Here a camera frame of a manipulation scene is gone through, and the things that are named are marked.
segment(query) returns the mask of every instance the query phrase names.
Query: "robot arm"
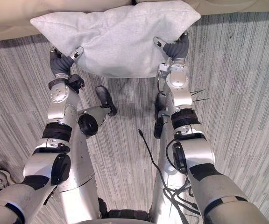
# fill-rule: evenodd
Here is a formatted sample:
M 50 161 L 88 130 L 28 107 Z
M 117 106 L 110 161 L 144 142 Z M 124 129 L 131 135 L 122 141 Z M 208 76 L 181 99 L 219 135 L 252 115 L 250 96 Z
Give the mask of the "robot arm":
M 25 165 L 23 182 L 0 191 L 0 224 L 30 223 L 56 186 L 69 177 L 69 140 L 77 122 L 78 90 L 84 84 L 78 75 L 69 75 L 82 48 L 70 57 L 56 52 L 51 68 L 56 78 L 49 83 L 51 105 L 48 122 L 34 153 Z
M 189 70 L 184 61 L 188 35 L 184 34 L 175 44 L 167 44 L 159 38 L 154 42 L 169 56 L 167 62 L 159 66 L 159 76 L 165 79 L 163 92 L 174 129 L 174 164 L 188 176 L 205 223 L 269 224 L 239 187 L 214 167 L 214 152 L 198 121 L 188 90 Z

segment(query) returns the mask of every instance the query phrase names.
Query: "black rubber grip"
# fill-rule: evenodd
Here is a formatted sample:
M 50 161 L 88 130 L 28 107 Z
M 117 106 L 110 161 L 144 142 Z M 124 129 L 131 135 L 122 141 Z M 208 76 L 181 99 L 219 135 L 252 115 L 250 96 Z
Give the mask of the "black rubber grip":
M 200 124 L 198 117 L 193 109 L 182 109 L 171 115 L 173 128 L 190 124 Z
M 64 141 L 69 141 L 71 137 L 72 128 L 68 125 L 58 124 L 58 123 L 50 123 L 47 124 L 42 138 L 51 138 L 51 139 L 61 139 Z

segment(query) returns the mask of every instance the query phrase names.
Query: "white cushion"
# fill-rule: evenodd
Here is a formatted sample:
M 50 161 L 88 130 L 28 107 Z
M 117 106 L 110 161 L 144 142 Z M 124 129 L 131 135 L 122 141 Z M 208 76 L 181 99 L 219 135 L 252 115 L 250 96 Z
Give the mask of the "white cushion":
M 105 12 L 60 12 L 31 19 L 31 23 L 63 54 L 82 46 L 77 64 L 92 74 L 126 78 L 155 77 L 164 62 L 153 37 L 168 42 L 200 18 L 182 1 L 144 2 Z

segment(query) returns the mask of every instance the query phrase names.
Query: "black wire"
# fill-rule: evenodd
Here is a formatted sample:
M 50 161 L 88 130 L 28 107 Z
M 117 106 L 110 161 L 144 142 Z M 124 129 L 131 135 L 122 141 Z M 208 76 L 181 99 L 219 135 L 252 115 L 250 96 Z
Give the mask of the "black wire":
M 144 135 L 143 135 L 143 132 L 142 132 L 140 129 L 139 129 L 139 134 L 140 134 L 140 136 L 143 138 L 144 143 L 145 143 L 145 145 L 146 145 L 146 147 L 147 147 L 148 153 L 149 153 L 149 155 L 150 155 L 151 162 L 152 162 L 152 164 L 155 166 L 155 168 L 157 169 L 157 171 L 158 171 L 158 173 L 159 173 L 159 175 L 160 175 L 160 178 L 161 178 L 161 180 L 162 180 L 162 182 L 163 182 L 163 186 L 164 186 L 163 194 L 167 197 L 167 199 L 168 199 L 168 200 L 174 205 L 174 207 L 177 209 L 177 211 L 178 211 L 178 213 L 179 213 L 179 215 L 180 215 L 180 218 L 181 218 L 182 223 L 183 223 L 183 224 L 189 224 L 189 223 L 187 222 L 186 218 L 185 218 L 185 215 L 182 213 L 182 211 L 180 210 L 180 208 L 179 208 L 179 206 L 178 206 L 178 203 L 179 203 L 179 202 L 177 202 L 174 198 L 169 197 L 169 196 L 167 195 L 166 191 L 170 194 L 170 196 L 172 196 L 172 193 L 170 192 L 169 188 L 167 187 L 167 185 L 166 185 L 166 183 L 165 183 L 165 181 L 164 181 L 164 179 L 163 179 L 163 174 L 162 174 L 160 168 L 155 164 L 155 162 L 154 162 L 154 160 L 153 160 L 153 157 L 152 157 L 152 154 L 151 154 L 151 151 L 150 151 L 150 149 L 149 149 L 149 146 L 148 146 L 148 144 L 147 144 L 147 142 L 146 142 L 146 140 L 145 140 L 145 137 L 144 137 Z
M 191 186 L 189 187 L 189 196 L 194 197 L 194 195 L 191 192 Z
M 205 89 L 191 92 L 191 93 L 192 93 L 191 96 L 196 95 L 196 94 L 198 94 L 198 93 L 200 93 L 200 92 L 202 92 L 202 91 L 204 91 L 204 90 L 205 90 Z
M 159 77 L 157 79 L 157 90 L 158 90 L 158 92 L 161 92 L 160 89 L 159 89 Z
M 175 165 L 171 162 L 171 160 L 170 160 L 170 158 L 169 158 L 169 155 L 168 155 L 168 148 L 169 148 L 169 146 L 172 144 L 172 142 L 174 142 L 174 141 L 175 141 L 175 140 L 172 139 L 172 140 L 167 144 L 167 147 L 166 147 L 166 157 L 167 157 L 167 160 L 168 160 L 169 164 L 170 164 L 175 170 L 177 170 L 176 167 L 175 167 Z
M 193 100 L 193 102 L 201 101 L 201 100 L 206 100 L 206 99 L 197 99 L 197 100 Z

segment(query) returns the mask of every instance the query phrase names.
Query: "striped carpet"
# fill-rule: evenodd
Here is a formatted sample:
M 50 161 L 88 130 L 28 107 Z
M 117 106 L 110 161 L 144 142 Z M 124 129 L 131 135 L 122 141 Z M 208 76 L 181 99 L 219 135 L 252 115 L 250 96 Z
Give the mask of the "striped carpet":
M 216 168 L 269 219 L 269 12 L 202 16 L 189 33 L 190 89 L 205 89 L 194 99 L 210 98 L 195 107 Z M 0 167 L 17 182 L 47 120 L 50 47 L 42 35 L 0 42 Z M 109 79 L 72 70 L 85 80 L 79 108 L 98 103 L 94 88 L 102 84 L 119 110 L 88 140 L 99 195 L 110 209 L 148 210 L 155 169 L 137 129 L 157 160 L 156 79 Z M 58 194 L 36 216 L 33 224 L 38 223 L 64 223 Z

